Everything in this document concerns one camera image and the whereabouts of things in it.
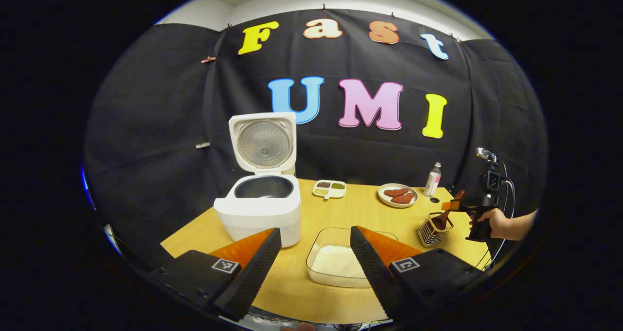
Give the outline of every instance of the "plate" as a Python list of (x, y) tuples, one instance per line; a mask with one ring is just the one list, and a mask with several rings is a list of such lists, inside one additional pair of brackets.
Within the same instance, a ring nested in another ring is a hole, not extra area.
[[(319, 184), (326, 183), (328, 187), (320, 187)], [(329, 198), (342, 198), (347, 193), (347, 183), (337, 182), (336, 180), (318, 180), (311, 189), (311, 193), (315, 196), (324, 197), (325, 200)]]
[[(409, 190), (408, 193), (412, 193), (415, 196), (413, 196), (413, 198), (411, 199), (411, 202), (409, 203), (405, 203), (405, 204), (401, 204), (401, 203), (394, 203), (392, 202), (392, 197), (389, 197), (387, 195), (384, 194), (384, 192), (386, 190), (398, 190), (398, 189), (407, 189)], [(408, 187), (407, 185), (403, 185), (403, 184), (385, 184), (382, 185), (381, 187), (379, 187), (379, 198), (381, 199), (381, 201), (387, 205), (390, 205), (391, 207), (395, 207), (395, 208), (408, 208), (411, 207), (417, 200), (418, 200), (418, 193), (416, 193), (416, 191), (414, 189), (412, 189), (411, 187)]]

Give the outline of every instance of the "wire basket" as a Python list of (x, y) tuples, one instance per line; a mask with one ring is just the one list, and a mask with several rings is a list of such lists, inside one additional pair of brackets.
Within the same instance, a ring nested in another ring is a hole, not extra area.
[(446, 224), (445, 230), (437, 229), (437, 227), (432, 222), (432, 218), (438, 215), (441, 215), (441, 214), (443, 214), (443, 212), (430, 213), (428, 217), (426, 218), (426, 220), (424, 220), (424, 222), (422, 223), (422, 227), (420, 227), (420, 229), (418, 230), (418, 236), (424, 247), (429, 247), (431, 245), (438, 244), (439, 242), (443, 240), (444, 237), (448, 235), (448, 233), (450, 232), (450, 229), (454, 227), (450, 218), (448, 218), (447, 223), (450, 224), (450, 227), (448, 227), (448, 224)]

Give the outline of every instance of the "yellow letter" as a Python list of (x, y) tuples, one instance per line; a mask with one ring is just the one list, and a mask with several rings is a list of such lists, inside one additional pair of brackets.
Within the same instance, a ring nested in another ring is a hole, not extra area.
[(305, 38), (337, 38), (342, 35), (340, 29), (338, 29), (338, 23), (329, 18), (310, 20), (305, 25), (309, 27), (303, 32)]
[(441, 130), (443, 106), (447, 104), (447, 101), (443, 96), (433, 93), (426, 94), (426, 100), (429, 102), (429, 119), (426, 127), (422, 129), (422, 134), (429, 138), (440, 139), (443, 136), (443, 131)]
[(242, 30), (244, 33), (244, 43), (242, 43), (242, 49), (238, 50), (238, 55), (262, 49), (262, 44), (258, 43), (257, 40), (259, 39), (265, 42), (271, 34), (271, 29), (276, 29), (277, 27), (279, 27), (279, 23), (273, 21)]

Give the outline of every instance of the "white rice cooker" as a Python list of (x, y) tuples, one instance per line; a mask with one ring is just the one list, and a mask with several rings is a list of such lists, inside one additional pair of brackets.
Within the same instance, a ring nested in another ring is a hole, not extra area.
[(234, 184), (214, 209), (233, 240), (278, 227), (282, 247), (301, 238), (301, 193), (294, 177), (294, 112), (233, 116), (229, 134), (236, 161), (253, 172)]

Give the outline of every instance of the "clip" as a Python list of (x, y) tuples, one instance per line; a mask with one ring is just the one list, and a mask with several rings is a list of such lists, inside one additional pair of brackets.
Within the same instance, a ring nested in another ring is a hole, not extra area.
[(207, 63), (212, 61), (216, 61), (216, 57), (208, 56), (205, 60), (201, 60), (201, 63)]
[(221, 29), (221, 30), (220, 30), (220, 32), (219, 32), (219, 35), (221, 34), (221, 32), (222, 32), (223, 30), (229, 30), (229, 28), (231, 28), (231, 26), (232, 26), (231, 24), (227, 23), (227, 27), (225, 27), (225, 28)]
[(461, 43), (460, 38), (455, 37), (455, 36), (454, 36), (454, 33), (448, 33), (448, 35), (449, 35), (449, 36), (451, 36), (454, 40), (456, 40), (456, 41), (458, 41), (459, 43)]

